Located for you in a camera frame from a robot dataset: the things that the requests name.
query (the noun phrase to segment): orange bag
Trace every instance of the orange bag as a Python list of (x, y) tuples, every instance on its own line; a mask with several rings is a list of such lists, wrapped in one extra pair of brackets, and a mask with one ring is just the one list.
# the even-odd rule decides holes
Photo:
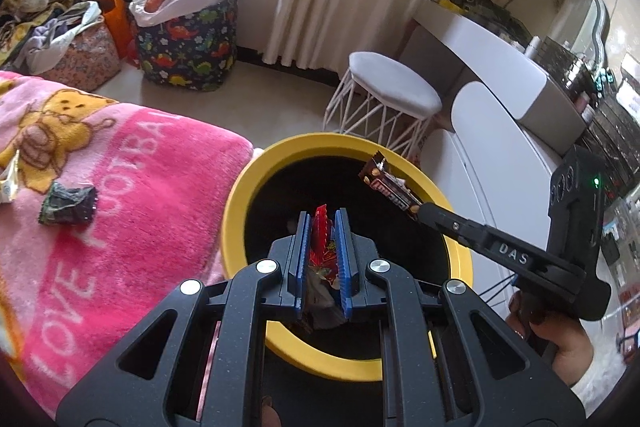
[(126, 57), (127, 47), (133, 39), (129, 29), (129, 20), (127, 19), (127, 5), (123, 0), (96, 1), (100, 5), (104, 22), (113, 37), (113, 41), (116, 43), (118, 57)]

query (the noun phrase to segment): trash can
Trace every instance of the trash can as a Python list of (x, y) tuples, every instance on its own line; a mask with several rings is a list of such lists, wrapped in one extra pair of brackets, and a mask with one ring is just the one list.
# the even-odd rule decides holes
[[(418, 168), (379, 145), (353, 136), (316, 133), (274, 144), (242, 171), (229, 195), (222, 222), (222, 255), (228, 277), (267, 256), (271, 243), (291, 235), (302, 210), (327, 204), (333, 214), (347, 208), (353, 233), (372, 239), (381, 257), (405, 267), (414, 277), (442, 283), (450, 277), (472, 284), (467, 248), (408, 217), (358, 172), (378, 150), (392, 174), (424, 201), (450, 208), (438, 188)], [(269, 322), (267, 346), (287, 362), (334, 380), (382, 379), (378, 329), (345, 324), (302, 333)]]
[(213, 91), (238, 56), (238, 0), (222, 0), (196, 13), (139, 28), (140, 68), (156, 84)]

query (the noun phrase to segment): brown chocolate bar wrapper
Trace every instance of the brown chocolate bar wrapper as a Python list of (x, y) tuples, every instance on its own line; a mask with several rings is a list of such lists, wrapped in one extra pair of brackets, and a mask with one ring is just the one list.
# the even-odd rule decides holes
[(417, 219), (422, 201), (404, 184), (404, 180), (396, 178), (388, 171), (388, 162), (378, 151), (360, 171), (359, 177), (373, 190), (377, 190), (391, 200), (412, 219)]

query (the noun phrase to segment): plastic container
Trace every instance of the plastic container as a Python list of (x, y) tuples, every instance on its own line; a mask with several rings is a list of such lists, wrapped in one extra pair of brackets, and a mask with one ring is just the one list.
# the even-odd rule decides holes
[[(222, 222), (226, 275), (267, 256), (275, 239), (290, 235), (288, 224), (301, 210), (326, 203), (331, 213), (347, 208), (354, 233), (375, 241), (381, 257), (401, 264), (414, 277), (442, 283), (449, 277), (472, 284), (467, 248), (405, 216), (371, 190), (358, 172), (378, 150), (392, 174), (425, 201), (450, 208), (437, 187), (418, 168), (379, 145), (353, 136), (317, 133), (269, 147), (242, 171), (229, 195)], [(325, 378), (344, 381), (382, 379), (377, 328), (343, 325), (296, 336), (280, 323), (268, 323), (267, 346), (287, 362)]]

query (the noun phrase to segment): pink blanket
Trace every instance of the pink blanket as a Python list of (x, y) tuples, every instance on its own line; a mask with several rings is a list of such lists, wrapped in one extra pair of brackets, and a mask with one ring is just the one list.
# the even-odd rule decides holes
[[(20, 191), (0, 205), (0, 349), (53, 415), (182, 280), (222, 279), (220, 220), (252, 147), (189, 118), (0, 72), (0, 172), (16, 148)], [(53, 179), (97, 187), (89, 227), (38, 223)]]

